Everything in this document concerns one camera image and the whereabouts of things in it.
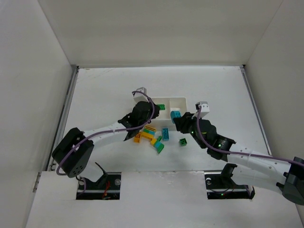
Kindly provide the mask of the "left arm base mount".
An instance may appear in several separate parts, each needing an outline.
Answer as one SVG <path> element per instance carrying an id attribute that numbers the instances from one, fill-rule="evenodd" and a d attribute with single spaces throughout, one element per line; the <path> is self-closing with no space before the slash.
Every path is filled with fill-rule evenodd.
<path id="1" fill-rule="evenodd" d="M 122 173 L 107 172 L 97 162 L 95 162 L 95 168 L 100 174 L 97 181 L 76 178 L 78 180 L 76 200 L 119 200 Z"/>

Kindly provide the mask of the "long yellow lego brick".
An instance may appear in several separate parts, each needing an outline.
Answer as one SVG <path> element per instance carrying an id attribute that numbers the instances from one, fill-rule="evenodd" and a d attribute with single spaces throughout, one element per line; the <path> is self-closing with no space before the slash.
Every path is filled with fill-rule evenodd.
<path id="1" fill-rule="evenodd" d="M 149 134 L 145 134 L 143 132 L 141 132 L 141 137 L 145 138 L 145 139 L 148 139 L 148 140 L 152 140 L 154 138 L 154 136 L 152 135 L 149 135 Z"/>

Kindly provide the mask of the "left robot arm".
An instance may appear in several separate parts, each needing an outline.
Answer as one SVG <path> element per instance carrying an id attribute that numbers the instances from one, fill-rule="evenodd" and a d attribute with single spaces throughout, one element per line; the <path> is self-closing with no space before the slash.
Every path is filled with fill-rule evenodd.
<path id="1" fill-rule="evenodd" d="M 83 132 L 77 127 L 68 131 L 52 152 L 58 164 L 58 175 L 69 178 L 81 177 L 98 182 L 103 171 L 90 161 L 94 149 L 134 138 L 152 119 L 159 116 L 160 108 L 155 103 L 139 101 L 133 110 L 112 125 Z"/>

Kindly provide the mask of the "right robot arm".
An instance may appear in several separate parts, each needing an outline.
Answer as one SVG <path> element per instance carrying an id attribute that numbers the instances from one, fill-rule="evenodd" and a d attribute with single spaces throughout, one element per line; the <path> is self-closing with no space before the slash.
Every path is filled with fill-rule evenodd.
<path id="1" fill-rule="evenodd" d="M 176 130 L 189 133 L 200 148 L 216 160 L 226 162 L 220 176 L 225 188 L 234 185 L 257 186 L 281 194 L 292 203 L 304 203 L 304 161 L 267 156 L 238 145 L 234 140 L 217 133 L 209 120 L 196 114 L 171 112 Z"/>

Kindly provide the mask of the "green lego plate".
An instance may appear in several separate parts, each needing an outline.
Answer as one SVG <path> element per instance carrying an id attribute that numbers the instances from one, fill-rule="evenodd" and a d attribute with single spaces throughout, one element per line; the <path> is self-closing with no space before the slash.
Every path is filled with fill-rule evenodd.
<path id="1" fill-rule="evenodd" d="M 157 106 L 159 107 L 160 111 L 164 111 L 165 108 L 165 104 L 157 104 Z"/>

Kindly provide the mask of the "yellow rounded lego brick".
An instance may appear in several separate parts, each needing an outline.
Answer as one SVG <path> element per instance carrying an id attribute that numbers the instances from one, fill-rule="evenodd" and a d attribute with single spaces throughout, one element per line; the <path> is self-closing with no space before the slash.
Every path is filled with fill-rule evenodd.
<path id="1" fill-rule="evenodd" d="M 135 135 L 133 141 L 135 143 L 140 143 L 141 142 L 141 132 L 139 132 L 138 134 Z"/>

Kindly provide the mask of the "yellow black striped lego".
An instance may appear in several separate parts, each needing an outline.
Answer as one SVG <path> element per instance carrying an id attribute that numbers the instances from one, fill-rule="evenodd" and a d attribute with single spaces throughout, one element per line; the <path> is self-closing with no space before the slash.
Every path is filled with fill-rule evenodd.
<path id="1" fill-rule="evenodd" d="M 144 127 L 144 129 L 147 130 L 147 131 L 156 132 L 156 129 L 155 129 L 154 127 L 151 127 L 151 126 L 147 126 L 147 125 L 146 125 L 146 126 Z"/>

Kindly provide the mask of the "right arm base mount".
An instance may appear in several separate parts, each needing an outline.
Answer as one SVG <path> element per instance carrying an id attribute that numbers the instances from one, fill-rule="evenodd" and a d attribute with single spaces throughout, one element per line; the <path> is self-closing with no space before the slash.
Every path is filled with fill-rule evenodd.
<path id="1" fill-rule="evenodd" d="M 227 163 L 222 171 L 204 173 L 209 200 L 253 199 L 255 196 L 254 187 L 238 185 L 232 180 L 232 172 L 236 167 L 235 164 Z"/>

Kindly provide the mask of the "blue long lego brick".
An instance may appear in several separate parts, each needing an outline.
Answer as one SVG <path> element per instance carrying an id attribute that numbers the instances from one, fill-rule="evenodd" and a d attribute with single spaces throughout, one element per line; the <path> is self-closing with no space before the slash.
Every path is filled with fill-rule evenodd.
<path id="1" fill-rule="evenodd" d="M 164 141 L 168 141 L 170 138 L 169 138 L 169 130 L 168 128 L 162 128 L 162 139 Z"/>

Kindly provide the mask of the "blue curved lego brick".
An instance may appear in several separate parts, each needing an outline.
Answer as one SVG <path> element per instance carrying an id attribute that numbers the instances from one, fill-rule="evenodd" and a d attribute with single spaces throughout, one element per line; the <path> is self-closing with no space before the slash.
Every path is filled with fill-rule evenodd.
<path id="1" fill-rule="evenodd" d="M 174 119 L 175 118 L 180 118 L 181 117 L 181 113 L 178 110 L 173 110 L 173 111 L 171 111 L 170 116 L 171 116 L 172 123 L 175 124 Z"/>

